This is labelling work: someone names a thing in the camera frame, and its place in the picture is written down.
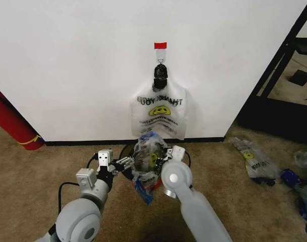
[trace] blue plastic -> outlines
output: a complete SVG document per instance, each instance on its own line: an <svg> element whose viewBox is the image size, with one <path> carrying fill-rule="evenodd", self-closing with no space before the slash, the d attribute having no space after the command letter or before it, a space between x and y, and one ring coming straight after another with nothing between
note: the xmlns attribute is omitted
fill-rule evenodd
<svg viewBox="0 0 307 242"><path fill-rule="evenodd" d="M145 201L147 205L149 205L153 200L152 193L147 194L147 191L141 185L139 178L136 180L134 187L140 197Z"/></svg>
<svg viewBox="0 0 307 242"><path fill-rule="evenodd" d="M302 183L300 177L290 169L285 169L281 175L283 182L290 188Z"/></svg>

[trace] red tape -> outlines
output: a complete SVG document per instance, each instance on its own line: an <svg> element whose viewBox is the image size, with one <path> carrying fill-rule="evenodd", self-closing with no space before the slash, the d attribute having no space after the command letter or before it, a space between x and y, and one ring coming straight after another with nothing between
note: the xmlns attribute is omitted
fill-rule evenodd
<svg viewBox="0 0 307 242"><path fill-rule="evenodd" d="M154 49L167 49L167 42L154 43Z"/></svg>

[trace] gray robot arm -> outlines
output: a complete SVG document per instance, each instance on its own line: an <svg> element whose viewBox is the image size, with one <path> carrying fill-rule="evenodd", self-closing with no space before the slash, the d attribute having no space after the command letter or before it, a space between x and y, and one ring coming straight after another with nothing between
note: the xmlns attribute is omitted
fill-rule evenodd
<svg viewBox="0 0 307 242"><path fill-rule="evenodd" d="M181 202L181 214L198 242L230 242L232 241L224 225L203 194L190 189L192 173L182 162L185 149L174 146L168 150L171 159L164 163L161 179L165 193L174 194Z"/></svg>
<svg viewBox="0 0 307 242"><path fill-rule="evenodd" d="M185 149L179 146L167 149L161 171L165 193L179 198L181 214L196 241L232 241L204 195L190 189L192 173L182 162L184 153ZM114 175L130 168L134 161L125 157L112 162L112 150L101 150L98 163L97 174L88 168L76 174L80 198L64 206L56 224L37 242L91 242L94 239L100 229L100 217Z"/></svg>

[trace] white plastic bag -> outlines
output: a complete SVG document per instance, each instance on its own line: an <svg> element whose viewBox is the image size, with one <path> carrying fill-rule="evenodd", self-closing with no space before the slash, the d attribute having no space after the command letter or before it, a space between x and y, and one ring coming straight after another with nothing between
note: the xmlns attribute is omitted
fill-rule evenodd
<svg viewBox="0 0 307 242"><path fill-rule="evenodd" d="M280 178L282 171L251 141L236 137L229 138L229 141L245 158L245 167L250 178Z"/></svg>
<svg viewBox="0 0 307 242"><path fill-rule="evenodd" d="M168 79L166 87L154 90L151 82L131 102L132 134L141 136L159 128L183 140L187 127L186 89Z"/></svg>
<svg viewBox="0 0 307 242"><path fill-rule="evenodd" d="M294 154L294 164L302 168L307 168L307 151L297 151Z"/></svg>

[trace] plastic bag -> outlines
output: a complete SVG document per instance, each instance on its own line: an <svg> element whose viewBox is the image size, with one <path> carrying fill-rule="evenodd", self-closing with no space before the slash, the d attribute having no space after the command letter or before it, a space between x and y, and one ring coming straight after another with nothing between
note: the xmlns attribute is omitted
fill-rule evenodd
<svg viewBox="0 0 307 242"><path fill-rule="evenodd" d="M183 140L187 127L187 92L173 81L159 90L151 82L131 102L132 134L141 136L150 130L164 130L172 138Z"/></svg>
<svg viewBox="0 0 307 242"><path fill-rule="evenodd" d="M156 170L156 162L164 158L166 147L167 144L154 131L141 136L134 147L133 182L136 191L148 205L152 201L153 188L161 175L160 171Z"/></svg>
<svg viewBox="0 0 307 242"><path fill-rule="evenodd" d="M307 221L307 180L301 179L290 169L285 169L281 175L282 181L299 193L299 213Z"/></svg>
<svg viewBox="0 0 307 242"><path fill-rule="evenodd" d="M257 183L265 182L272 186L274 180L280 177L281 170L271 162L260 149L249 140L229 138L230 143L235 146L245 158L245 167L249 177Z"/></svg>
<svg viewBox="0 0 307 242"><path fill-rule="evenodd" d="M297 151L294 154L294 163L299 167L307 168L307 152Z"/></svg>

